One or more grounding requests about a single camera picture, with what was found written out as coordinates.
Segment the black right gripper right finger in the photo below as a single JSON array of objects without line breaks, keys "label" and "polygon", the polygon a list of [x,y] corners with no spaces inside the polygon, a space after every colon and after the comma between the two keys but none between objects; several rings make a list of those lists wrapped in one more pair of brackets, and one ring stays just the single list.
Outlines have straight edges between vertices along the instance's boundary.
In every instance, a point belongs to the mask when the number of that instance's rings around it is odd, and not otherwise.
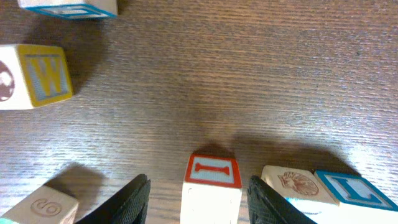
[{"label": "black right gripper right finger", "polygon": [[247,196],[250,224],[317,224],[256,175],[250,178]]}]

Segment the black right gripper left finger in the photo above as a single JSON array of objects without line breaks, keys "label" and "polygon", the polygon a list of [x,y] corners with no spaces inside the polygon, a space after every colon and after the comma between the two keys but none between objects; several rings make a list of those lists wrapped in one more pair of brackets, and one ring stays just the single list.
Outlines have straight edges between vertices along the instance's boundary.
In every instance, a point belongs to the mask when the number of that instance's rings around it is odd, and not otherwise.
[{"label": "black right gripper left finger", "polygon": [[139,174],[76,224],[145,224],[150,179]]}]

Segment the red I wooden block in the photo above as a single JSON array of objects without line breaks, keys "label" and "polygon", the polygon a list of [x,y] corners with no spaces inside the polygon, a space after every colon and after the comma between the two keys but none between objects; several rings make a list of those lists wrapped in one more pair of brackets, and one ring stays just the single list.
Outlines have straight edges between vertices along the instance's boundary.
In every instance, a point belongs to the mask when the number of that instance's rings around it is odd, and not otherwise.
[{"label": "red I wooden block", "polygon": [[192,154],[183,179],[181,224],[237,224],[242,180],[236,159]]}]

